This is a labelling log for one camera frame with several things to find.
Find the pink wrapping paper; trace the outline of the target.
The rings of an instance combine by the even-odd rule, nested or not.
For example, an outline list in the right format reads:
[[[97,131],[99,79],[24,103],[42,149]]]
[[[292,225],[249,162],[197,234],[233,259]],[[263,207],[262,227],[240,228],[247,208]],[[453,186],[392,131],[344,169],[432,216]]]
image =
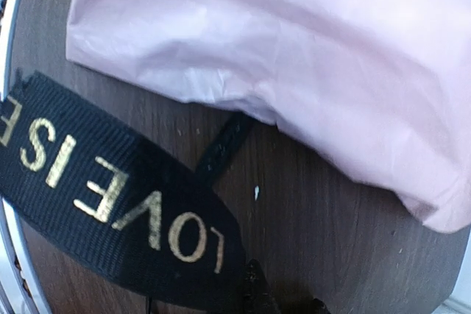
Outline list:
[[[65,52],[275,125],[429,229],[470,225],[470,0],[71,0]]]

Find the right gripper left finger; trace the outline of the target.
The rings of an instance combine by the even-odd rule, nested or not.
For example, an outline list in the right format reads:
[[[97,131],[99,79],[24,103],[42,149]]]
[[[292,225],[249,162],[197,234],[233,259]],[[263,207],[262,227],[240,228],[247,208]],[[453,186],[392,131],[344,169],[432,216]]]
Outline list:
[[[241,288],[241,306],[237,313],[281,314],[261,264],[255,259],[246,264]]]

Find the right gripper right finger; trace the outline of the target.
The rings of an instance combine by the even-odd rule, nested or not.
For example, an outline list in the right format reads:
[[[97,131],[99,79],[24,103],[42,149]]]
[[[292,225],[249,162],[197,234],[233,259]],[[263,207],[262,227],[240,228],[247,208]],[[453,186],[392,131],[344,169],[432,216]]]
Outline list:
[[[330,314],[330,311],[323,301],[313,299],[311,301],[311,314]]]

